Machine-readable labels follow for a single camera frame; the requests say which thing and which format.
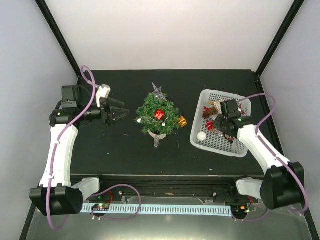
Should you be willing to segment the white perforated plastic basket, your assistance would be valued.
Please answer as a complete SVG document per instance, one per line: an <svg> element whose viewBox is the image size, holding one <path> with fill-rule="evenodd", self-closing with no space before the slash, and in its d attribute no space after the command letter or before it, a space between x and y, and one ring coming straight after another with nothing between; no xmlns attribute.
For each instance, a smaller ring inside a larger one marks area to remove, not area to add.
<svg viewBox="0 0 320 240"><path fill-rule="evenodd" d="M200 93L190 134L190 143L194 147L228 157L243 158L247 155L248 148L235 137L223 135L218 130L207 130L205 127L207 121L215 121L216 115L208 119L202 117L204 107L220 109L220 102L233 99L241 101L238 103L238 108L241 110L243 117L251 115L251 101L249 99L245 100L241 95L210 89L205 89ZM197 134L201 131L206 133L205 141L198 141L197 139Z"/></svg>

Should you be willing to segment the gold gift box ornament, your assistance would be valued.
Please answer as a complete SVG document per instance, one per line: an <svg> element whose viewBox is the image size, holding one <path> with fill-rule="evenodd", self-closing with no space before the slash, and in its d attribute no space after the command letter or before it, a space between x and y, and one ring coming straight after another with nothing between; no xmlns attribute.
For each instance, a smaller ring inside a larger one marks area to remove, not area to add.
<svg viewBox="0 0 320 240"><path fill-rule="evenodd" d="M185 127L185 126L188 124L188 122L187 122L187 120L186 120L183 116L181 116L181 117L178 119L178 124L179 124L179 126L180 126L181 128L183 128L183 127Z"/></svg>

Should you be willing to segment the red santa ornament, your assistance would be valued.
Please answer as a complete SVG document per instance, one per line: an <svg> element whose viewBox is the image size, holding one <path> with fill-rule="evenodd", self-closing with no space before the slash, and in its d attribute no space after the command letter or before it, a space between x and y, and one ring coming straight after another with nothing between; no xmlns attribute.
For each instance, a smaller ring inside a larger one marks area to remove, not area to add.
<svg viewBox="0 0 320 240"><path fill-rule="evenodd" d="M205 127L208 131L215 131L216 129L214 128L214 121L207 121L205 124Z"/></svg>

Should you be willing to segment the silver star tree topper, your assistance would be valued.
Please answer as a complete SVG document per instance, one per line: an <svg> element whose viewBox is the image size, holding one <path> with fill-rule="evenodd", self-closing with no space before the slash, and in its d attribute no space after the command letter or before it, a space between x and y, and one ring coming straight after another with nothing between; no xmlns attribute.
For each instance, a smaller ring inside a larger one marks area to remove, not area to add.
<svg viewBox="0 0 320 240"><path fill-rule="evenodd" d="M160 102L167 101L166 97L164 96L164 94L162 92L162 87L157 87L153 82L151 84L153 86L152 94L154 95L154 97L157 100L159 100Z"/></svg>

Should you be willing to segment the small green christmas tree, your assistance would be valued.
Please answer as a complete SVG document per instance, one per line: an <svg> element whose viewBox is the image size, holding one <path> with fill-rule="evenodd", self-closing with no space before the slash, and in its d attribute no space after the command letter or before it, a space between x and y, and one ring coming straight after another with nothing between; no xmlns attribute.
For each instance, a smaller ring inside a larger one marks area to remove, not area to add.
<svg viewBox="0 0 320 240"><path fill-rule="evenodd" d="M171 135L181 126L179 124L180 110L173 101L158 98L150 93L136 110L135 122L142 125L142 133Z"/></svg>

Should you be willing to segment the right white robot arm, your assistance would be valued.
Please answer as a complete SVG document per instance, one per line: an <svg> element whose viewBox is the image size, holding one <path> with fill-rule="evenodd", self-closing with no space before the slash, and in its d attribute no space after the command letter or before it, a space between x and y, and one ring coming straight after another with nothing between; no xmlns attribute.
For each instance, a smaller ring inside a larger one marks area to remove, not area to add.
<svg viewBox="0 0 320 240"><path fill-rule="evenodd" d="M239 179L228 187L228 198L238 202L244 196L254 197L262 200L269 210L294 204L304 204L307 209L303 166L283 156L252 123L251 117L242 116L235 99L221 102L220 107L221 113L214 120L213 127L244 144L264 173L262 180Z"/></svg>

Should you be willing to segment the white bulb string lights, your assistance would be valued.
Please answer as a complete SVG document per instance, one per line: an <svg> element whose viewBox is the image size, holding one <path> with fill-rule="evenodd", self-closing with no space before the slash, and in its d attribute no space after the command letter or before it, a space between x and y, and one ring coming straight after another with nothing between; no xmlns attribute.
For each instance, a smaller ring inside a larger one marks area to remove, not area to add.
<svg viewBox="0 0 320 240"><path fill-rule="evenodd" d="M153 145L155 148L158 148L161 140L167 137L163 132L163 129L166 127L166 123L159 121L157 118L151 119L150 117L140 116L135 122L143 125L142 132L147 133L153 138Z"/></svg>

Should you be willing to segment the red gift box ornament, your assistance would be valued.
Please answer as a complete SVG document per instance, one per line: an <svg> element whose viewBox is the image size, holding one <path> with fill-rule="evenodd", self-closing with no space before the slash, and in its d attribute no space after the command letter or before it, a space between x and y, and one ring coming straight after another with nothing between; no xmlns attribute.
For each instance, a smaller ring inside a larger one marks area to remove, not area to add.
<svg viewBox="0 0 320 240"><path fill-rule="evenodd" d="M157 119L157 120L161 120L163 117L165 116L165 112L162 111L161 109L158 109L155 114L154 114L154 117Z"/></svg>

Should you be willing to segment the brown pine cone ornament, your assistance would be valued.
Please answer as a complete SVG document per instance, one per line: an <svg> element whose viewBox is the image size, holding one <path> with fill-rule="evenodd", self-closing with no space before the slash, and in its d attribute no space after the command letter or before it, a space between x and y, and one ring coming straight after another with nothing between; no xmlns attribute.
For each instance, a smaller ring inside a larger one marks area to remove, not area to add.
<svg viewBox="0 0 320 240"><path fill-rule="evenodd" d="M216 107L204 107L202 117L204 119L209 119L211 116L219 114L219 110Z"/></svg>

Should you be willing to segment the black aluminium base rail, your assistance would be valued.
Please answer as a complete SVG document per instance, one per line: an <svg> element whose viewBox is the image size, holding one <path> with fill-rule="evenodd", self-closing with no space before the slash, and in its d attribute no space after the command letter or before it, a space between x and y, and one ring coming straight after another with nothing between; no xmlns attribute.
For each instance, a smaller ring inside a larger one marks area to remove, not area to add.
<svg viewBox="0 0 320 240"><path fill-rule="evenodd" d="M127 184L138 190L142 197L213 199L218 203L242 203L252 196L240 195L236 189L238 176L191 175L97 175L100 191Z"/></svg>

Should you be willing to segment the right circuit board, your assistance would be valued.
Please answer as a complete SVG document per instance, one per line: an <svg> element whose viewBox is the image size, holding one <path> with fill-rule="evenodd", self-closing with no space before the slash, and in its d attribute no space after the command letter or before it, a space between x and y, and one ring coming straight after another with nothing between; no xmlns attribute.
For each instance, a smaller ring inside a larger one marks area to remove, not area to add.
<svg viewBox="0 0 320 240"><path fill-rule="evenodd" d="M232 213L248 213L256 211L257 208L253 204L231 206Z"/></svg>

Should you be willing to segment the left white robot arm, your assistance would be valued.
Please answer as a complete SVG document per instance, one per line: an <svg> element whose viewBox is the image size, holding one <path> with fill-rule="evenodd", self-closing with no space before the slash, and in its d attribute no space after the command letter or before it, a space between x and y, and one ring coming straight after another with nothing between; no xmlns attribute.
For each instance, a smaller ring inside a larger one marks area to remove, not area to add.
<svg viewBox="0 0 320 240"><path fill-rule="evenodd" d="M124 103L109 98L111 88L102 84L95 90L90 106L82 105L79 85L63 86L62 100L49 117L50 148L39 186L32 188L29 198L44 216L80 213L83 202L90 196L103 199L108 192L98 177L71 183L71 162L74 144L83 121L101 121L109 126L125 118L129 110Z"/></svg>

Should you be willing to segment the white ball ornament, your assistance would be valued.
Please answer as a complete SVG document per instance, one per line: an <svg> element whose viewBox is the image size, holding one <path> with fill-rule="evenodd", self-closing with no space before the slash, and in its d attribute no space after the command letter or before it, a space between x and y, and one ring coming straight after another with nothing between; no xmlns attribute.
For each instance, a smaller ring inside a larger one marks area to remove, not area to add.
<svg viewBox="0 0 320 240"><path fill-rule="evenodd" d="M200 131L197 133L197 140L199 142L205 141L207 139L207 134L204 131Z"/></svg>

